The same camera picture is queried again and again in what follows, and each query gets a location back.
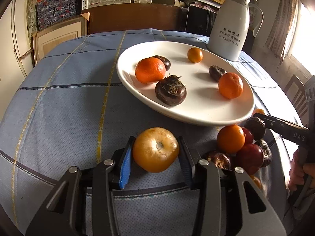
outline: table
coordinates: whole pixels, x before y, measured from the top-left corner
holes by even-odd
[[[0,124],[0,202],[25,233],[37,209],[73,165],[94,167],[150,127],[182,135],[201,154],[215,148],[219,127],[201,127],[165,117],[140,102],[119,81],[116,61],[132,45],[176,41],[206,49],[208,37],[144,29],[98,33],[61,43],[31,71]],[[255,104],[271,115],[300,119],[275,81],[248,55],[231,62],[251,84]],[[296,149],[267,131],[273,162],[260,169],[264,193],[282,219],[290,158]],[[158,174],[135,163],[124,191],[114,193],[119,229],[126,235],[191,235],[198,190],[183,183],[178,160]],[[91,232],[91,191],[87,194]]]

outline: curtain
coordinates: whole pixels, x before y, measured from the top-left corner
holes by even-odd
[[[281,61],[285,55],[285,43],[293,25],[296,7],[297,0],[280,0],[274,24],[265,44]]]

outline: white thermos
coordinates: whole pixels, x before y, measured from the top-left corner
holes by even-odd
[[[237,61],[244,46],[249,27],[249,7],[252,6],[261,12],[261,20],[255,26],[253,35],[256,37],[264,15],[262,10],[250,0],[225,0],[216,16],[208,49],[222,58]]]

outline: oval plate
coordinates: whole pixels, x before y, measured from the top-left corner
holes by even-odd
[[[202,50],[204,58],[200,63],[191,63],[187,52],[194,46],[167,41],[145,42],[126,49],[117,61],[117,73],[122,84],[140,101],[152,109],[176,120],[203,125],[226,126],[239,123],[251,116],[254,109],[253,91],[243,75],[231,64],[217,55]],[[167,57],[171,68],[169,75],[181,76],[186,85],[187,97],[182,104],[171,107],[155,96],[155,85],[140,83],[134,74],[137,63],[146,57],[160,55]],[[238,74],[244,85],[243,93],[235,99],[224,98],[218,91],[218,83],[209,75],[212,65]]]

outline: picture frame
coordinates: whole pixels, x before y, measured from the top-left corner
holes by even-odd
[[[34,33],[33,50],[35,65],[60,43],[88,35],[88,24],[89,15],[85,13]]]

